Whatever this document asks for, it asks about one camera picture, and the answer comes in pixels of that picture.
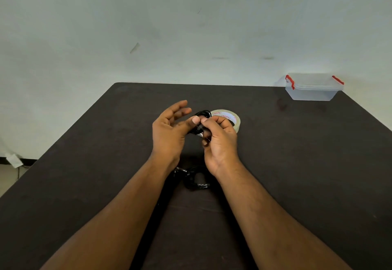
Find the hand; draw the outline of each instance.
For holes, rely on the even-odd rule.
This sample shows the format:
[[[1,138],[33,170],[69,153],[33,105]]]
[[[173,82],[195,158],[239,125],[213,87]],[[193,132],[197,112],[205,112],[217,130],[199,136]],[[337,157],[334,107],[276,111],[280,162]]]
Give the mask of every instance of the hand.
[[[186,121],[174,123],[192,112],[192,109],[184,108],[187,104],[188,101],[183,100],[171,105],[153,123],[153,152],[150,158],[164,164],[167,174],[179,162],[185,135],[200,122],[198,116],[192,116]]]
[[[202,141],[204,160],[212,175],[218,177],[228,167],[240,164],[237,154],[237,133],[228,119],[222,116],[202,118],[203,126],[211,131],[211,142]]]

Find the tape roll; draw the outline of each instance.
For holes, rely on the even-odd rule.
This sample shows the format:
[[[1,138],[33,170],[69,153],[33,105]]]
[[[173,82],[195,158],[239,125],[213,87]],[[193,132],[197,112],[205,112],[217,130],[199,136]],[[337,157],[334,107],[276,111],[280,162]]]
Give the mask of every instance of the tape roll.
[[[211,111],[211,114],[223,116],[223,117],[227,118],[228,120],[232,121],[232,123],[234,124],[233,128],[234,128],[234,130],[236,130],[236,133],[238,133],[239,125],[241,124],[241,119],[239,118],[239,116],[237,114],[235,114],[234,112],[232,112],[230,110],[226,110],[226,109],[213,110],[213,111]]]

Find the left hand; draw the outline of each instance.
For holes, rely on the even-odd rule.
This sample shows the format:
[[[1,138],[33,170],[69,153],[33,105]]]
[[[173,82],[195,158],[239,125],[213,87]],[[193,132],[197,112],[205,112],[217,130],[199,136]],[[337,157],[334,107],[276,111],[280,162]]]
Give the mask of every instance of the left hand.
[[[185,108],[187,100],[171,105],[153,123],[153,152],[151,159],[164,164],[169,174],[178,162],[185,143],[185,135],[192,130],[200,118],[192,116],[189,119],[175,123],[175,120],[189,114],[192,109]]]

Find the floor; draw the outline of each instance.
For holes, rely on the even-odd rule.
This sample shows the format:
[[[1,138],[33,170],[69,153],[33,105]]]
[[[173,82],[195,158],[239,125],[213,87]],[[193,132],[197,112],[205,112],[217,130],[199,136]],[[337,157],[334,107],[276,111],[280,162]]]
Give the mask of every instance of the floor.
[[[19,177],[26,173],[28,167],[19,167]],[[18,169],[11,165],[0,164],[0,197],[18,180]]]

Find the fingernail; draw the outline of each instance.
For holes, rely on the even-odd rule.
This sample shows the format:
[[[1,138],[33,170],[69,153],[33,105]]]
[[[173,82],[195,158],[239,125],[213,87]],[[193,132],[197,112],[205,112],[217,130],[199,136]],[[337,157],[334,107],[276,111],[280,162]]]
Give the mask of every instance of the fingernail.
[[[193,119],[192,119],[192,123],[197,125],[198,123],[200,123],[200,118],[198,116],[194,116]]]

